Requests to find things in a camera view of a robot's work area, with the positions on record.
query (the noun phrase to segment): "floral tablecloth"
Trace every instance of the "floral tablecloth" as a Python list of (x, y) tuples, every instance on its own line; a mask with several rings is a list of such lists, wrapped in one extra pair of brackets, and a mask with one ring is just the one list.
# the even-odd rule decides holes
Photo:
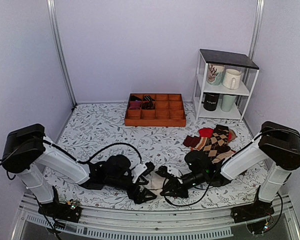
[[(182, 144), (187, 135), (198, 136), (199, 129), (214, 128), (216, 124), (220, 124), (235, 131), (237, 138), (229, 144), (235, 151), (245, 146), (251, 139), (244, 122), (210, 118), (195, 120), (191, 103), (184, 104), (186, 127), (128, 127), (124, 123), (126, 107), (126, 103), (78, 105), (58, 145), (79, 160), (86, 161), (93, 153), (109, 144), (130, 143), (139, 150), (144, 163), (151, 161), (156, 167), (169, 164), (180, 169), (182, 173), (187, 173), (189, 169), (184, 156), (190, 149)], [(113, 146), (98, 155), (95, 161), (105, 161), (109, 156), (117, 154), (128, 157), (132, 166), (139, 162), (137, 154), (128, 146)], [(69, 178), (48, 167), (44, 172), (47, 181), (56, 186), (61, 200), (76, 199), (82, 205), (98, 208), (143, 211), (206, 209), (249, 203), (254, 200), (257, 187), (264, 181), (266, 175), (267, 169), (264, 163), (257, 164), (230, 184), (209, 190), (200, 203), (188, 207), (174, 207), (160, 195), (155, 200), (134, 204), (123, 190), (108, 186), (102, 190), (87, 190), (73, 184)], [(147, 178), (151, 180), (158, 176), (152, 173)], [(169, 199), (175, 204), (183, 205), (198, 200), (203, 193), (202, 190), (192, 188), (187, 199), (173, 197)]]

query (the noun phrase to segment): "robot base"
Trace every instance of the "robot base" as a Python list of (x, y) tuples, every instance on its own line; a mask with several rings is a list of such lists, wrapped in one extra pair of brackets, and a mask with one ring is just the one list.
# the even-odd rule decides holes
[(272, 203), (260, 201), (258, 199), (259, 190), (256, 191), (254, 202), (249, 205), (236, 206), (231, 209), (231, 217), (235, 223), (263, 218), (275, 213)]
[(71, 205), (67, 203), (60, 203), (56, 188), (54, 186), (52, 188), (54, 195), (53, 202), (41, 204), (38, 213), (54, 219), (78, 223), (82, 208), (77, 206), (73, 209), (71, 208)]

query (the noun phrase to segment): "white shelf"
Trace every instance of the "white shelf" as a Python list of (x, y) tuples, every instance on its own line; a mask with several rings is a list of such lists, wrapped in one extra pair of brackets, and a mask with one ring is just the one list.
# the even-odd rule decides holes
[[(200, 86), (200, 89), (202, 90), (202, 83), (203, 83), (203, 74), (197, 74), (196, 79), (198, 81), (198, 84)], [(209, 83), (205, 83), (204, 85), (204, 92), (205, 93), (215, 93), (215, 94), (232, 94), (232, 95), (241, 95), (241, 96), (249, 96), (250, 92), (247, 89), (246, 85), (240, 80), (240, 86), (238, 89), (229, 89), (225, 86), (223, 86), (222, 83), (220, 83), (218, 86), (211, 85)]]
[[(194, 98), (194, 107), (197, 110), (199, 107), (199, 97)], [(209, 118), (209, 119), (235, 119), (239, 120), (241, 118), (241, 114), (237, 108), (236, 104), (233, 104), (231, 110), (229, 112), (225, 112), (221, 110), (221, 102), (222, 99), (219, 99), (216, 110), (208, 111), (204, 109), (203, 104), (201, 103), (199, 118)]]

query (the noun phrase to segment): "white wall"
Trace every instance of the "white wall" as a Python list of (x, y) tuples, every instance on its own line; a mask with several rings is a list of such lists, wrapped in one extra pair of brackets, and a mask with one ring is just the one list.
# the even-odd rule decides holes
[(256, 0), (58, 0), (57, 19), (77, 101), (131, 92), (190, 101), (200, 48), (247, 54)]
[[(300, 0), (267, 0), (254, 62), (260, 67), (245, 119), (253, 133), (265, 121), (300, 132)], [(300, 223), (300, 168), (287, 183)]]
[[(0, 158), (10, 131), (41, 123), (55, 139), (71, 113), (45, 0), (0, 0)], [(0, 240), (23, 196), (0, 168)]]

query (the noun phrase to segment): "black mug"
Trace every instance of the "black mug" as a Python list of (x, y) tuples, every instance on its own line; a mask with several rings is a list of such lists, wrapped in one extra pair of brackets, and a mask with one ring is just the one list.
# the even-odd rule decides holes
[(219, 93), (206, 93), (203, 107), (205, 110), (214, 111), (217, 109), (217, 104), (219, 100)]

